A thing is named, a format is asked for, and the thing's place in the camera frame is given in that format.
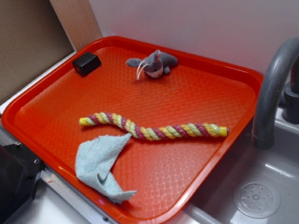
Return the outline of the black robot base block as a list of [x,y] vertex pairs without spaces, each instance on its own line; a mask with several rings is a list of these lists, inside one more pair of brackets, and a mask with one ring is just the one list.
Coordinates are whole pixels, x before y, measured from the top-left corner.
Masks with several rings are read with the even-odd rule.
[[35,199],[42,160],[25,145],[0,147],[0,222],[6,224]]

